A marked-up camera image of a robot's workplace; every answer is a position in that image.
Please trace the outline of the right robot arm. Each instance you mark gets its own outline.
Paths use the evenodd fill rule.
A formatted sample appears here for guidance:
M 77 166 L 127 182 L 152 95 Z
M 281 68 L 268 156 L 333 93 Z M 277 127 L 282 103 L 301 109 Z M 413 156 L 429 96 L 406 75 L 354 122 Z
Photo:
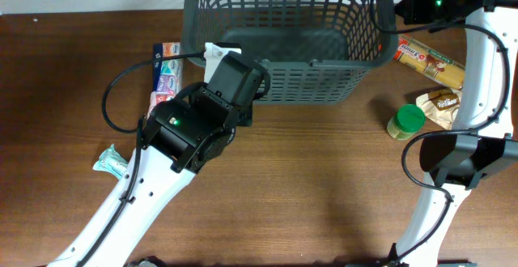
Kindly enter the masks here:
M 466 77 L 449 131 L 423 133 L 422 192 L 387 266 L 437 266 L 440 246 L 461 203 L 485 180 L 517 161 L 512 83 L 517 55 L 517 0 L 402 0 L 406 24 L 432 32 L 466 31 Z

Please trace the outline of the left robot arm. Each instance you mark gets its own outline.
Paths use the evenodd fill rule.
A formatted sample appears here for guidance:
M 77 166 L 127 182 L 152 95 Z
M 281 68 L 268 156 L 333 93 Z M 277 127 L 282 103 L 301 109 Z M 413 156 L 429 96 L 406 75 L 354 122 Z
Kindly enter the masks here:
M 116 186 L 53 266 L 123 266 L 163 208 L 220 156 L 240 115 L 270 89 L 267 69 L 237 52 L 208 61 L 207 82 L 183 88 L 138 121 Z

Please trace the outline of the grey plastic shopping basket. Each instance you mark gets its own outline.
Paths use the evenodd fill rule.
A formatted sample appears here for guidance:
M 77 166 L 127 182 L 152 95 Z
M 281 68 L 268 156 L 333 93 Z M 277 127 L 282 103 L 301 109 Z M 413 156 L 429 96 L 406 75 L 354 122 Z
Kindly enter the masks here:
M 393 0 L 185 0 L 181 47 L 238 44 L 270 73 L 266 104 L 336 104 L 397 50 Z

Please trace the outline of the green lid Knorr jar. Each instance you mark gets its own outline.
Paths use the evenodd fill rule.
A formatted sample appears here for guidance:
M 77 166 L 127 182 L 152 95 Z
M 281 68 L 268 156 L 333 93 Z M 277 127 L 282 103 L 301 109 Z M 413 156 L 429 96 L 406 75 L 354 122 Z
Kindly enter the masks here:
M 424 126 L 425 122 L 426 116 L 420 107 L 406 104 L 389 120 L 387 132 L 396 140 L 408 140 Z

